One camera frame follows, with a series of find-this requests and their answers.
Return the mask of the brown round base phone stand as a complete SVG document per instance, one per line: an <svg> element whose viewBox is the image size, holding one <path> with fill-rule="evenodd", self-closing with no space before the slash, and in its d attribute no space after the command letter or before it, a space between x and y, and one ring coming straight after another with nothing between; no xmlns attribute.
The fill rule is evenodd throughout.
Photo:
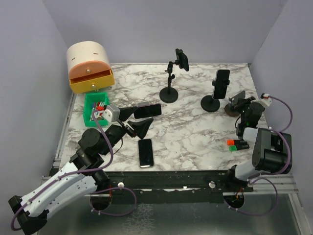
<svg viewBox="0 0 313 235"><path fill-rule="evenodd" d="M241 91L237 95L233 97L229 97L228 98L229 103L224 107L225 113L230 117L238 117L240 113L235 110L235 106L237 105L238 100L240 98L245 99L245 96L246 96L246 92Z"/></svg>

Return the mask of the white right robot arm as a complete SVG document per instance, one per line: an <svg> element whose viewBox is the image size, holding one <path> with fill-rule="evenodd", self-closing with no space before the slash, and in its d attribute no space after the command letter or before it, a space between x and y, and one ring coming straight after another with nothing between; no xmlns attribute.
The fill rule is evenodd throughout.
<svg viewBox="0 0 313 235"><path fill-rule="evenodd" d="M291 125L293 113L290 106L284 101L269 94L262 94L260 99L238 98L229 104L228 112L238 113L240 123L235 125L236 141L228 141L230 151L243 147L243 143L253 143L254 148L251 160L232 166L227 171L225 187L229 191L236 191L246 187L251 179L259 179L263 175L287 174L292 167L292 142L291 135L285 133L287 127L281 131L274 131L270 127L258 127L262 113L273 100L283 103L290 112Z"/></svg>

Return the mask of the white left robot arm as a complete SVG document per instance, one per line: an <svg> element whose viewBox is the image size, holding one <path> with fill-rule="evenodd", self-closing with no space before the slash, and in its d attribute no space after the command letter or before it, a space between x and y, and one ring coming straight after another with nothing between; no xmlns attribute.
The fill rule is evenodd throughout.
<svg viewBox="0 0 313 235"><path fill-rule="evenodd" d="M117 108L107 105L104 116L111 125L104 131L87 129L78 142L79 149L70 160L37 189L24 196L13 196L8 203L14 213L11 230L32 235L39 231L61 208L87 194L111 193L114 188L104 169L114 157L113 147L125 135L143 139L154 119L129 121L136 106Z"/></svg>

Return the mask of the black phone with white edge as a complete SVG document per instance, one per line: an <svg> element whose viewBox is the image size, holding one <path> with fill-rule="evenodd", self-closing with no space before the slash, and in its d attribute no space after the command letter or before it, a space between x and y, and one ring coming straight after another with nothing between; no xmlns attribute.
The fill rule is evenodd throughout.
<svg viewBox="0 0 313 235"><path fill-rule="evenodd" d="M154 166L153 146L151 139L138 141L139 165L141 168Z"/></svg>

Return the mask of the silver folding phone stand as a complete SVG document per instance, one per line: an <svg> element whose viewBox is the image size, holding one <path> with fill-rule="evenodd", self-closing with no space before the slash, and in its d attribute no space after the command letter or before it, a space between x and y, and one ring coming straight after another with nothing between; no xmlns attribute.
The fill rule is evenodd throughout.
<svg viewBox="0 0 313 235"><path fill-rule="evenodd" d="M150 105L150 103L148 102L148 101L144 101L144 102L140 102L140 103L138 103L137 104L137 107L139 108L139 107L142 107L142 106L148 106L148 105ZM146 117L146 118L139 118L138 120L139 121L143 121L143 120L147 120L148 119L148 117ZM151 129L153 129L153 124L151 124L150 125L150 127L149 127L149 129L151 130Z"/></svg>

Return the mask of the short black phone stand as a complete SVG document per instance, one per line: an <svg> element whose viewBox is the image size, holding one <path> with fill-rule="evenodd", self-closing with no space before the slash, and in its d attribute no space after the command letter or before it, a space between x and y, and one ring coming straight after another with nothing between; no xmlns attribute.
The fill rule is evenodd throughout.
<svg viewBox="0 0 313 235"><path fill-rule="evenodd" d="M220 107L220 99L213 99L213 94L206 95L201 99L201 107L207 112L216 112Z"/></svg>

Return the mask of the black phone with pink edge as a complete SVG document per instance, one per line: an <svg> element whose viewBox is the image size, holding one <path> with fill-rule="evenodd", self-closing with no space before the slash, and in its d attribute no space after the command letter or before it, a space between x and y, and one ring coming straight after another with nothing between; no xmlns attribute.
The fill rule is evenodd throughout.
<svg viewBox="0 0 313 235"><path fill-rule="evenodd" d="M148 118L148 117L150 118L150 117L160 116L161 114L162 114L161 105L152 104L152 105L138 107L137 110L134 112L134 118L135 119Z"/></svg>

